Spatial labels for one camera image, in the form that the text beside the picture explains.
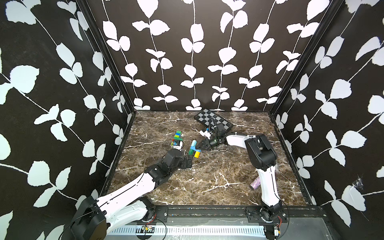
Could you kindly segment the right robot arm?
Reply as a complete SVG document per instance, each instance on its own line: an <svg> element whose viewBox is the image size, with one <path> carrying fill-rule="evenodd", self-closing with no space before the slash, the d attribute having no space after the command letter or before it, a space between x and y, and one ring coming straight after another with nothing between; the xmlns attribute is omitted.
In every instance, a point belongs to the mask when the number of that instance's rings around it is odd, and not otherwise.
<svg viewBox="0 0 384 240"><path fill-rule="evenodd" d="M198 150L211 150L220 144L247 150L250 162L256 168L261 183L261 213L264 220L270 222L283 208L283 201L278 194L275 176L277 154L270 141L264 134L217 133L196 144L196 148Z"/></svg>

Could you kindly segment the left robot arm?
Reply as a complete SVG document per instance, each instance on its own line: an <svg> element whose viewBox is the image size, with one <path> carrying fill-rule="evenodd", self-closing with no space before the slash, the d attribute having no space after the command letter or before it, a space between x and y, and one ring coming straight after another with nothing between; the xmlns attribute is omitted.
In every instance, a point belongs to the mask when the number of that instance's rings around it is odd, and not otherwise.
<svg viewBox="0 0 384 240"><path fill-rule="evenodd" d="M192 161L193 156L171 149L127 185L97 199L85 198L69 224L72 235L76 240L103 240L125 224L152 221L154 205L144 195L166 183L174 171L190 169Z"/></svg>

